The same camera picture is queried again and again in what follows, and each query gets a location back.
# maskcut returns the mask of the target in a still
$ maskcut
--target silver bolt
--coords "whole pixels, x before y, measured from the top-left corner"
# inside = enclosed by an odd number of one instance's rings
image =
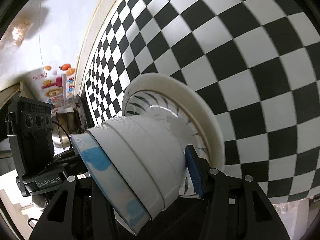
[[[246,175],[246,176],[244,177],[244,179],[245,179],[246,181],[248,181],[248,182],[253,181],[253,177],[251,177],[250,175]]]
[[[212,174],[212,175],[217,175],[219,173],[219,171],[215,168],[209,170],[209,172]]]
[[[73,181],[75,181],[76,180],[76,176],[69,176],[68,178],[67,178],[67,181],[69,181],[69,182],[73,182]]]

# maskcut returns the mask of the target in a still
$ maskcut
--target checkered tablecloth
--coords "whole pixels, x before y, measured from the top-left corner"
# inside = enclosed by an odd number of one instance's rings
[[[226,174],[252,175],[272,203],[320,193],[320,36],[293,0],[119,0],[84,76],[96,124],[147,72],[211,107]]]

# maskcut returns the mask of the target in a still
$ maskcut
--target blue painted spot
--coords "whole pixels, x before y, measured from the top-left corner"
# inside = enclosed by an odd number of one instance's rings
[[[100,147],[84,150],[81,157],[98,171],[105,171],[111,165],[111,161]]]
[[[143,218],[145,212],[143,210],[143,207],[141,206],[140,202],[136,199],[133,199],[128,202],[127,204],[127,212],[130,215],[130,225],[135,226],[141,218]]]

